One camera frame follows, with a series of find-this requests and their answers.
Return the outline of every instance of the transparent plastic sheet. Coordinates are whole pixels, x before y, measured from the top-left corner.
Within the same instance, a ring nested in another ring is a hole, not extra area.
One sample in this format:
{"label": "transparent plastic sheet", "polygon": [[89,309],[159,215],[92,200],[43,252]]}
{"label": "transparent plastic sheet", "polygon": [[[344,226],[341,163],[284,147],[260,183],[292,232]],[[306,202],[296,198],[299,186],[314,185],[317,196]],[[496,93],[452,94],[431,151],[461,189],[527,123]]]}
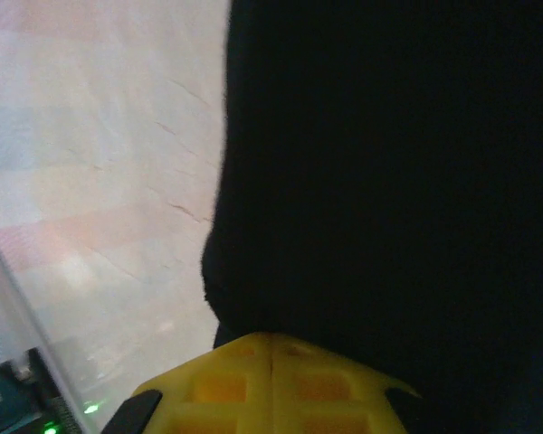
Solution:
{"label": "transparent plastic sheet", "polygon": [[[0,252],[99,428],[213,342],[199,258],[226,14],[224,0],[0,2]],[[24,346],[0,338],[0,361]]]}

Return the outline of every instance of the yellow plastic part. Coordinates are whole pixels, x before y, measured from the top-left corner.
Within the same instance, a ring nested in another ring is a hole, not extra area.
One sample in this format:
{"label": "yellow plastic part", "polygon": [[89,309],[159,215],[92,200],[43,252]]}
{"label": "yellow plastic part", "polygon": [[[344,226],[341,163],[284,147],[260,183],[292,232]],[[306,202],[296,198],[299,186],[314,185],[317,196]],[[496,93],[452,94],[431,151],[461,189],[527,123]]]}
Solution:
{"label": "yellow plastic part", "polygon": [[284,335],[253,334],[140,385],[163,399],[145,434],[407,434],[403,382]]}

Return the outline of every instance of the green led light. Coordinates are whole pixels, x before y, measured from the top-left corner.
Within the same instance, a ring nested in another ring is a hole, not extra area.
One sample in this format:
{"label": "green led light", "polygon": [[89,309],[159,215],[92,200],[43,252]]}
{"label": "green led light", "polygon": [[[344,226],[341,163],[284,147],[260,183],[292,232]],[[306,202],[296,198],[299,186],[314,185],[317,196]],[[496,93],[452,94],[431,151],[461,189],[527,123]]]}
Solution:
{"label": "green led light", "polygon": [[94,413],[96,410],[99,409],[99,406],[94,404],[94,405],[90,405],[89,407],[87,407],[87,410],[84,411],[84,414],[91,414],[91,413]]}

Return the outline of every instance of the black cloth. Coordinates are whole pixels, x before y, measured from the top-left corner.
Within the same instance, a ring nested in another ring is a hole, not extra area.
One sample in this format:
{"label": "black cloth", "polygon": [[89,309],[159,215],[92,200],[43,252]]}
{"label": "black cloth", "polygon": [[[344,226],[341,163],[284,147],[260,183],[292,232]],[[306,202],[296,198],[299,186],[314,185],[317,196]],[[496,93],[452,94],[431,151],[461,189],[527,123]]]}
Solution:
{"label": "black cloth", "polygon": [[543,345],[543,5],[235,0],[225,107],[224,326],[496,423]]}

